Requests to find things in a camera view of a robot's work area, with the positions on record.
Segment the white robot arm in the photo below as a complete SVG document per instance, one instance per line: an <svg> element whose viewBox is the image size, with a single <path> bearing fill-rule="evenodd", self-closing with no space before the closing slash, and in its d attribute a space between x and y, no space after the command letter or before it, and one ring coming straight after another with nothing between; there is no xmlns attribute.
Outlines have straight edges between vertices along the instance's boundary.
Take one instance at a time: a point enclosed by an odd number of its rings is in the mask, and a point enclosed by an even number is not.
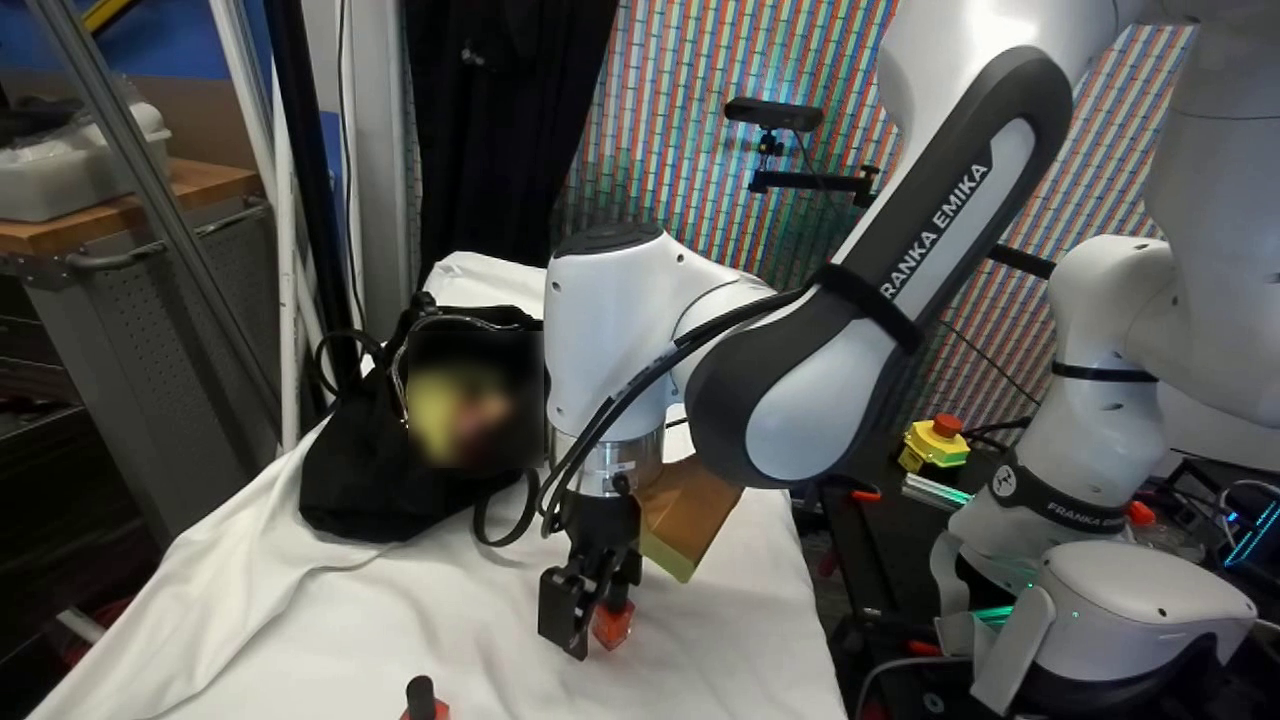
<svg viewBox="0 0 1280 720"><path fill-rule="evenodd" d="M639 579L637 493L663 415L741 486L849 465L890 375L1031 199L1072 94L1118 36L1118 0L901 0L874 53L901 163L793 291L654 229L597 229L545 269L550 477L545 522L569 559L538 574L534 632L582 657Z"/></svg>

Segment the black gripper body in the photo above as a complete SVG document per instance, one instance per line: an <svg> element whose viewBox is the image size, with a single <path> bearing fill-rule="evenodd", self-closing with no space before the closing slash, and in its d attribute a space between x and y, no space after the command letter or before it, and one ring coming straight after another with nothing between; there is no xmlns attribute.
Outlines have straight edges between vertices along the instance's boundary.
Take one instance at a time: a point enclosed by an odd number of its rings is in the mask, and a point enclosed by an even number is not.
<svg viewBox="0 0 1280 720"><path fill-rule="evenodd" d="M561 506L569 532L569 565L597 584L597 595L609 590L622 550L639 550L639 504L632 497L581 497L570 493Z"/></svg>

